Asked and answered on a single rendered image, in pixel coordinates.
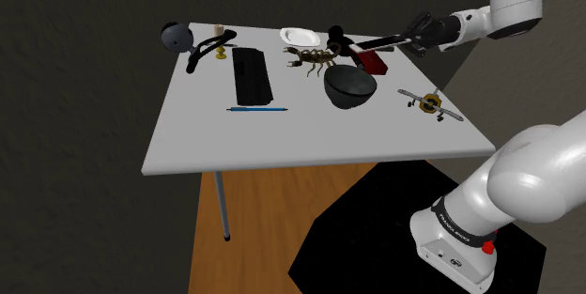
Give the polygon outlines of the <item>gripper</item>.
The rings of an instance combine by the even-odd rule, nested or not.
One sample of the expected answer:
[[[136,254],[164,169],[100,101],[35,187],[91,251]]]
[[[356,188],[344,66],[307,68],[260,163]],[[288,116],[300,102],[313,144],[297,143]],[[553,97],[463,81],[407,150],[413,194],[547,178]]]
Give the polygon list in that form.
[[[458,39],[461,22],[456,16],[434,19],[430,12],[420,13],[407,27],[408,33],[419,33],[403,48],[417,57],[424,57],[428,48],[454,42]]]

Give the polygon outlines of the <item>black white-edged phone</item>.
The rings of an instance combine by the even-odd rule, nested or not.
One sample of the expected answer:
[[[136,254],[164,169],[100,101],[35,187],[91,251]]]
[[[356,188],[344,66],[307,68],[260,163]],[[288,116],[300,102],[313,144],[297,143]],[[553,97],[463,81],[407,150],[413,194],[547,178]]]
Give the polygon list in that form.
[[[412,43],[412,39],[404,38],[399,35],[394,35],[384,38],[362,41],[359,43],[353,43],[350,44],[348,48],[356,54],[361,54],[371,51],[379,51],[383,49],[394,48],[396,46],[408,43]]]

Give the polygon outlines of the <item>dark red box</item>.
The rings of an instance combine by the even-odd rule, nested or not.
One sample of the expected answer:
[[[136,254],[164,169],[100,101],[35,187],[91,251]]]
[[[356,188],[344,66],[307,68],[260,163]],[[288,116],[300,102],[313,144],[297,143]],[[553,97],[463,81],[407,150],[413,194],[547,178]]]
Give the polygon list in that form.
[[[385,75],[388,71],[387,65],[375,51],[365,53],[354,53],[351,55],[356,66],[371,75]]]

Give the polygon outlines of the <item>grey and yellow toy plane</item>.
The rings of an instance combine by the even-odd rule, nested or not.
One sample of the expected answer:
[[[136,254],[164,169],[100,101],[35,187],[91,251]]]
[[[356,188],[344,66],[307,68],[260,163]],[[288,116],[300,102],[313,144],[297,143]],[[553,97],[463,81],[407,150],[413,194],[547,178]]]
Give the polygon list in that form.
[[[407,107],[418,107],[426,114],[436,115],[438,122],[443,121],[445,116],[449,116],[457,121],[463,122],[463,116],[442,106],[442,99],[440,98],[439,91],[440,90],[436,87],[433,92],[427,93],[421,97],[405,89],[397,90],[399,94],[409,97]]]

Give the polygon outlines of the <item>black round object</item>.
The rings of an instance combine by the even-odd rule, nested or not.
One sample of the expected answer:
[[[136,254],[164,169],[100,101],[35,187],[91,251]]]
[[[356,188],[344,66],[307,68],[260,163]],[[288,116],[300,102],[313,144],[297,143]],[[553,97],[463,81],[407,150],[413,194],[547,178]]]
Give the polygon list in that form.
[[[346,53],[348,46],[354,43],[352,39],[345,36],[344,30],[340,25],[333,25],[328,30],[328,36],[327,46],[332,52],[339,51],[340,54]]]

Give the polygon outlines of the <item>black bowl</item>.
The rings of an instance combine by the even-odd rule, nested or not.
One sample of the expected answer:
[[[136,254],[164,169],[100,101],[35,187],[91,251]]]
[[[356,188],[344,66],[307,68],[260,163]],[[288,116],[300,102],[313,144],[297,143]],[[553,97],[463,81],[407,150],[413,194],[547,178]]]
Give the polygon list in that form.
[[[377,81],[350,65],[334,65],[324,73],[324,90],[331,103],[343,110],[366,103],[377,91]]]

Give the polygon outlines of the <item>brown scorpion figure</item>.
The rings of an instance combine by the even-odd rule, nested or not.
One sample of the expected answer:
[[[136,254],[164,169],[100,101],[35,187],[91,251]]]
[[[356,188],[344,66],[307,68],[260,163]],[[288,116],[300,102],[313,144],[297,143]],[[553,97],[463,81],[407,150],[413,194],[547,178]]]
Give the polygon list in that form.
[[[283,52],[294,54],[297,60],[288,61],[287,65],[291,68],[301,67],[303,64],[311,64],[312,67],[307,71],[307,76],[319,66],[316,75],[319,75],[324,66],[328,68],[335,65],[334,59],[341,53],[342,45],[337,42],[331,42],[324,50],[312,49],[300,51],[294,47],[284,47]]]

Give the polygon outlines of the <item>white plate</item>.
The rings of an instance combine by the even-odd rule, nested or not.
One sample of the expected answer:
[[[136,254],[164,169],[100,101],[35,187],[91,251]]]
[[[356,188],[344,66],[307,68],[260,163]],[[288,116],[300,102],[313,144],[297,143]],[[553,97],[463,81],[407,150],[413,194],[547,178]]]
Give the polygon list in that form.
[[[280,37],[288,45],[301,47],[319,46],[321,39],[313,30],[299,27],[284,27],[280,30]]]

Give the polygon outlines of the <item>grey table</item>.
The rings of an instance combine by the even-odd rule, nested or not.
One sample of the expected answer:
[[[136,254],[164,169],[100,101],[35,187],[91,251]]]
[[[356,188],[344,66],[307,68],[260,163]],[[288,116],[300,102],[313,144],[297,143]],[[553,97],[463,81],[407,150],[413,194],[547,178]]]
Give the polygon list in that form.
[[[214,27],[187,23],[193,50],[214,36]],[[324,77],[291,68],[275,29],[240,26],[237,47],[264,53],[273,101],[285,112],[228,112],[239,107],[233,61],[203,56],[194,73],[190,51],[177,63],[152,134],[142,172],[146,176],[485,156],[494,151],[468,120],[436,121],[407,107],[398,89],[429,92],[432,83],[400,51],[386,53],[389,70],[364,104],[342,110],[324,90]]]

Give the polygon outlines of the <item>black keyboard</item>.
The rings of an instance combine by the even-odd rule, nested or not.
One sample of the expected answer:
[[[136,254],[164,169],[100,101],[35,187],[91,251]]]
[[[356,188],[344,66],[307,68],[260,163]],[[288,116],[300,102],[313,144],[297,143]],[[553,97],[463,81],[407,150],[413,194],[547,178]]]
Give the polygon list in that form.
[[[254,48],[232,50],[237,104],[264,106],[273,101],[264,53]]]

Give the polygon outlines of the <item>black robot stand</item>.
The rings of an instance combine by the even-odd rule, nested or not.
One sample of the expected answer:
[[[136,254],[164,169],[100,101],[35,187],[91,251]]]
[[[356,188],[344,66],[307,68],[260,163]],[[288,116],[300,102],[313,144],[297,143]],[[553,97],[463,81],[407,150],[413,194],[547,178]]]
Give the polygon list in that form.
[[[422,260],[411,216],[445,199],[469,233],[496,233],[486,294],[538,294],[547,248],[497,209],[486,186],[460,188],[426,161],[381,162],[313,222],[288,274],[301,294],[469,294]]]

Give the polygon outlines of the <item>beige candle on gold holder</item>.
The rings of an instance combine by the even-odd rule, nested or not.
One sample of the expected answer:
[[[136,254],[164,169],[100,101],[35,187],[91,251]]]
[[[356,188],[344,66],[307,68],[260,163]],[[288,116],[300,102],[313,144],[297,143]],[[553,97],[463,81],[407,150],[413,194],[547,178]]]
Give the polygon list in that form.
[[[214,25],[214,34],[216,37],[221,37],[224,34],[224,26],[222,24],[215,24]],[[224,46],[219,46],[216,48],[216,55],[217,59],[226,59],[226,54]]]

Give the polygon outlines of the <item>black curved headset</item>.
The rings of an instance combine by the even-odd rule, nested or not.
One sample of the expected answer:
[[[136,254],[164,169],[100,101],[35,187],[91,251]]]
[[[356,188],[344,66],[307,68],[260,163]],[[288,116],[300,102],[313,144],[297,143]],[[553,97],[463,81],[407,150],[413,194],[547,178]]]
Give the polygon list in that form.
[[[234,39],[237,35],[238,33],[236,31],[226,29],[220,36],[212,37],[210,39],[205,39],[201,41],[197,46],[193,48],[193,50],[190,51],[186,72],[188,74],[194,73],[199,60],[203,56],[217,49],[220,46],[224,46],[229,40]]]

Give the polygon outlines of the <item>dark round webcam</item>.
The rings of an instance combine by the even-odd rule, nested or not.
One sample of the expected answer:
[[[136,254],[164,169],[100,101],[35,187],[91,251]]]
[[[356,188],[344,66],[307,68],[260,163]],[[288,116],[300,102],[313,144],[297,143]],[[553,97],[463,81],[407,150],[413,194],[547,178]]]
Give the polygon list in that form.
[[[165,24],[161,31],[161,39],[164,48],[173,53],[189,52],[193,47],[193,33],[186,23]]]

